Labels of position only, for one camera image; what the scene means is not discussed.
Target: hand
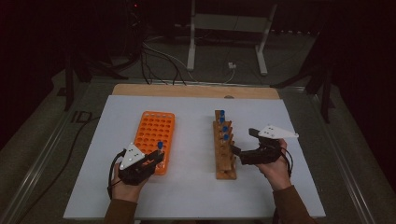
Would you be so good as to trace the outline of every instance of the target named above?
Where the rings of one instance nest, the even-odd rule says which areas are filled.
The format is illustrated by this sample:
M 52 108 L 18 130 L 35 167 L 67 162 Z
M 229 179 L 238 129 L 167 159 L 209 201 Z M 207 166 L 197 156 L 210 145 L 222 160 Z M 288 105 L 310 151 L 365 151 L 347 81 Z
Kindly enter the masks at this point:
M 120 181 L 119 167 L 120 167 L 119 163 L 116 163 L 114 165 L 114 178 L 111 181 L 111 184 L 114 185 L 112 190 L 112 197 L 113 199 L 120 199 L 128 202 L 137 203 L 137 200 L 139 199 L 140 190 L 143 188 L 146 182 L 148 182 L 149 179 L 148 178 L 145 179 L 137 186 L 126 185 L 122 181 Z
M 282 153 L 286 153 L 287 143 L 283 139 L 279 139 Z M 273 190 L 286 189 L 291 186 L 288 173 L 288 165 L 283 157 L 279 157 L 277 161 L 267 164 L 256 164 L 260 172 L 264 174 Z

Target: blue test tube cap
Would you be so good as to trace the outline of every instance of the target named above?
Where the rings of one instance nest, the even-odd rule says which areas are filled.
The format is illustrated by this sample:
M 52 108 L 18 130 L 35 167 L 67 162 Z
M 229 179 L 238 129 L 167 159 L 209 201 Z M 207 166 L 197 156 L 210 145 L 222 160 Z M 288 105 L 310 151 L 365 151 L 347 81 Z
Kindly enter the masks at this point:
M 159 150 L 163 149 L 163 142 L 158 142 L 157 146 Z

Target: white board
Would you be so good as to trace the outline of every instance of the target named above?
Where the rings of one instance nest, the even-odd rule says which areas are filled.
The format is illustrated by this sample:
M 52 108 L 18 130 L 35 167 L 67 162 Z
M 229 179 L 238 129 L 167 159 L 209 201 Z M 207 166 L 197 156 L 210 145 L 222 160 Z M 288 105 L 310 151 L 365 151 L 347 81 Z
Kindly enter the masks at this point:
M 236 164 L 236 180 L 217 180 L 212 122 L 215 110 L 233 122 L 235 145 L 258 147 L 248 128 L 267 124 L 294 132 L 282 100 L 190 97 L 109 96 L 81 167 L 64 218 L 102 218 L 109 205 L 107 179 L 117 153 L 134 140 L 144 111 L 176 115 L 166 175 L 152 176 L 143 187 L 135 219 L 271 217 L 274 200 L 268 181 L 253 165 Z M 312 217 L 324 217 L 323 206 L 298 139 L 286 139 L 294 159 L 292 183 Z

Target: wooden test tube holder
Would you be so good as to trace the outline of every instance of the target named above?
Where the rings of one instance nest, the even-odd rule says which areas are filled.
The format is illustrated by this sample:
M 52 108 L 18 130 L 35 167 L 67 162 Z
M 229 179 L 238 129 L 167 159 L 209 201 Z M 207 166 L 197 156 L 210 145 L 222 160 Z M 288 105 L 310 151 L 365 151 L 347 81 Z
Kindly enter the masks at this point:
M 236 179 L 235 155 L 231 152 L 230 145 L 233 145 L 233 127 L 232 122 L 224 121 L 224 125 L 228 127 L 227 134 L 229 139 L 223 141 L 221 136 L 222 126 L 219 125 L 220 111 L 215 110 L 215 121 L 213 121 L 213 137 L 215 144 L 216 157 L 216 179 Z

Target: brown sleeve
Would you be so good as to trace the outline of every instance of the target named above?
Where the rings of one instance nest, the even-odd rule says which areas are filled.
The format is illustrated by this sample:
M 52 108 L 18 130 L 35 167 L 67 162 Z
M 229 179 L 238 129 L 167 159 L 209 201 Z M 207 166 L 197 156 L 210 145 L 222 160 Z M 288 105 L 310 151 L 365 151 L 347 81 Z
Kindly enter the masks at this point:
M 317 223 L 311 216 L 294 186 L 274 191 L 277 213 L 283 224 Z
M 131 203 L 124 200 L 113 199 L 107 208 L 105 223 L 106 224 L 130 224 L 134 223 L 134 211 L 137 203 Z

